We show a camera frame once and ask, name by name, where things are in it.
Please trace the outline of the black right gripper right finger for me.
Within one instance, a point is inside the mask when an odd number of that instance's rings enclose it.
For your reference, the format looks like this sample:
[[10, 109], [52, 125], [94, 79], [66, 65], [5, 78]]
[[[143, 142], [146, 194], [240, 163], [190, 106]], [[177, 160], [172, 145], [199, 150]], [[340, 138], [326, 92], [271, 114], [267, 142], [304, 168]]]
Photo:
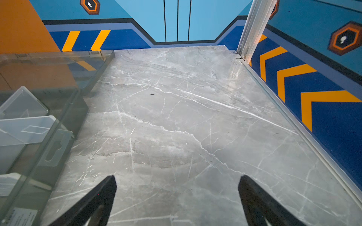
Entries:
[[249, 226], [304, 225], [248, 175], [240, 178], [238, 191]]

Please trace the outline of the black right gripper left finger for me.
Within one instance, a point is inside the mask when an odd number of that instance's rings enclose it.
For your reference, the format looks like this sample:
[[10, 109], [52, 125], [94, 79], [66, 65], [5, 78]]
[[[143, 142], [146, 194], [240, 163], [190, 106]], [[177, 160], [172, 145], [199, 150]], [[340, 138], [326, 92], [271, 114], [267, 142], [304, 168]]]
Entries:
[[110, 175], [96, 185], [51, 226], [106, 226], [117, 191], [115, 176]]

